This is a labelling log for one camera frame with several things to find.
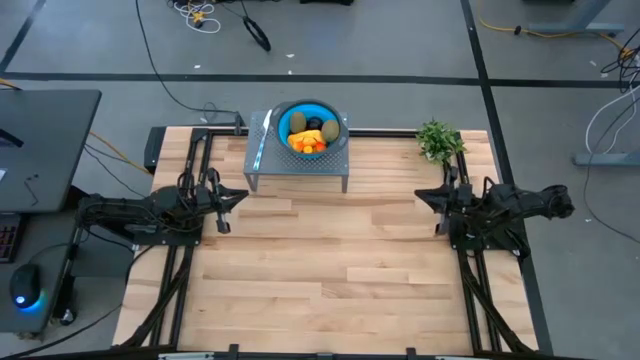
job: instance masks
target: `metal stand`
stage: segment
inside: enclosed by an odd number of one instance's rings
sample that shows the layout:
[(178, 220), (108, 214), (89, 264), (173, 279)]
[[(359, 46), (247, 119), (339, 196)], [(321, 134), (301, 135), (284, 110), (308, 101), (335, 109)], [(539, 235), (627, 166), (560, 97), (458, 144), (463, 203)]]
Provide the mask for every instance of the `metal stand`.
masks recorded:
[(565, 22), (562, 23), (533, 23), (529, 30), (545, 34), (564, 33), (600, 33), (615, 36), (624, 31), (623, 24), (592, 23), (593, 19), (604, 9), (610, 0), (582, 0), (575, 5), (576, 9)]
[(640, 166), (640, 150), (628, 154), (575, 154), (576, 166)]

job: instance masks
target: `bowl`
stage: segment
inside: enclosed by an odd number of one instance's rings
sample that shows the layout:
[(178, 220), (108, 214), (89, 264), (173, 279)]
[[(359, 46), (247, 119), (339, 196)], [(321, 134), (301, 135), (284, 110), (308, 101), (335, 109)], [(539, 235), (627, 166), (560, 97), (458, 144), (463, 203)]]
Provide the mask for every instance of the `bowl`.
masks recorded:
[[(307, 119), (317, 117), (322, 120), (323, 123), (329, 120), (336, 120), (340, 126), (338, 138), (327, 144), (327, 149), (323, 152), (305, 154), (295, 151), (287, 142), (287, 138), (291, 133), (291, 116), (298, 111), (303, 113)], [(339, 152), (347, 144), (347, 139), (349, 138), (349, 129), (344, 124), (344, 121), (342, 121), (340, 114), (331, 107), (331, 105), (319, 100), (306, 99), (284, 102), (273, 108), (271, 116), (272, 120), (275, 119), (275, 128), (278, 131), (278, 143), (285, 147), (287, 151), (303, 159), (317, 159), (327, 154)]]

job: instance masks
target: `wooden table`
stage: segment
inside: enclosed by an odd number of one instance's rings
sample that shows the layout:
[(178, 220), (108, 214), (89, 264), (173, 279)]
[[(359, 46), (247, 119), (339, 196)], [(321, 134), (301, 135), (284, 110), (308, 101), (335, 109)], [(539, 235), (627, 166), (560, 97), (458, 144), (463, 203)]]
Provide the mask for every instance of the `wooden table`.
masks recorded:
[[(175, 184), (190, 133), (167, 128), (154, 190)], [(461, 135), (478, 194), (484, 176), (497, 179), (488, 136)], [(248, 189), (246, 144), (246, 137), (214, 138), (211, 166), (227, 187)], [(242, 352), (472, 354), (457, 255), (434, 235), (439, 215), (413, 194), (441, 185), (442, 169), (418, 155), (414, 139), (398, 138), (352, 138), (350, 165), (347, 194), (338, 178), (264, 176), (228, 216), (231, 234), (218, 234), (215, 216), (206, 218), (179, 350), (226, 351), (237, 343)], [(114, 343), (154, 305), (166, 252), (157, 247), (133, 268)], [(506, 251), (485, 257), (496, 307), (537, 348), (516, 258)]]

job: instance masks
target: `green plant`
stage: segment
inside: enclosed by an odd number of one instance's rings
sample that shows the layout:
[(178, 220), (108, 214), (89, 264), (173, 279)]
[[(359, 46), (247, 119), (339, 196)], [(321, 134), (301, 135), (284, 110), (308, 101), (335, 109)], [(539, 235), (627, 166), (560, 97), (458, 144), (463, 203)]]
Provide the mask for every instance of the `green plant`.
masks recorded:
[(456, 130), (447, 124), (432, 119), (418, 129), (416, 139), (422, 149), (420, 155), (435, 164), (449, 163), (451, 157), (460, 151), (466, 151), (462, 139), (456, 138)]

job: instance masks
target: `concrete floor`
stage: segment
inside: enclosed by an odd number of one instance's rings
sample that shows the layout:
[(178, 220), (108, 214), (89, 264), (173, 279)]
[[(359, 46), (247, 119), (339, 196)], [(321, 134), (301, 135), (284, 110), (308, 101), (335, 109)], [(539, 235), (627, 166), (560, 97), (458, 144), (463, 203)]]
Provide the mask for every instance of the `concrete floor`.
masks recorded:
[[(0, 54), (8, 48), (36, 3), (0, 0)], [(262, 51), (237, 18), (221, 7), (215, 17), (222, 30), (203, 35), (186, 28), (184, 19), (160, 0), (140, 0), (149, 43), (159, 70), (166, 74), (312, 74), (412, 75), (476, 78), (460, 3), (445, 0), (357, 0), (351, 7), (299, 5), (247, 0), (252, 17), (269, 35), (273, 51)], [(472, 1), (473, 10), (497, 26), (561, 19), (570, 3), (509, 0)], [(238, 10), (239, 4), (230, 7)], [(638, 26), (640, 3), (612, 2), (598, 17), (621, 22), (626, 41)], [(539, 39), (478, 28), (487, 71), (494, 79), (598, 80), (599, 68), (615, 59), (616, 48), (593, 36)], [(128, 0), (47, 0), (8, 72), (148, 74), (151, 72), (135, 7)], [(92, 130), (106, 137), (134, 161), (142, 162), (151, 126), (201, 123), (202, 114), (174, 104), (152, 81), (15, 81), (25, 89), (99, 89), (103, 98)], [(485, 104), (478, 86), (173, 82), (171, 91), (191, 106), (214, 101), (237, 109), (245, 119), (252, 111), (283, 100), (318, 98), (349, 113), (354, 127), (412, 128), (435, 117), (460, 129), (487, 129)], [(616, 96), (614, 89), (547, 89), (494, 87), (511, 167), (522, 187), (539, 190), (562, 183), (576, 206), (566, 220), (527, 222), (540, 292), (557, 355), (597, 359), (630, 359), (640, 351), (640, 245), (589, 221), (582, 186), (585, 173), (571, 165), (570, 155), (584, 150), (584, 130), (592, 114)], [(615, 109), (603, 114), (598, 134)], [(634, 122), (621, 133), (617, 148), (637, 146)], [(93, 139), (89, 143), (97, 144)], [(139, 192), (151, 179), (104, 160), (113, 172)], [(623, 231), (634, 233), (634, 169), (592, 171), (589, 201), (598, 214)], [(74, 184), (106, 196), (128, 196), (83, 157)], [(96, 258), (108, 259), (99, 267)], [(67, 328), (50, 328), (45, 342), (68, 334), (117, 305), (124, 291), (122, 276), (131, 256), (119, 248), (88, 242), (78, 271), (89, 276), (78, 283), (80, 318)], [(107, 348), (116, 326), (114, 314), (82, 337), (46, 353)], [(0, 356), (38, 346), (0, 334)]]

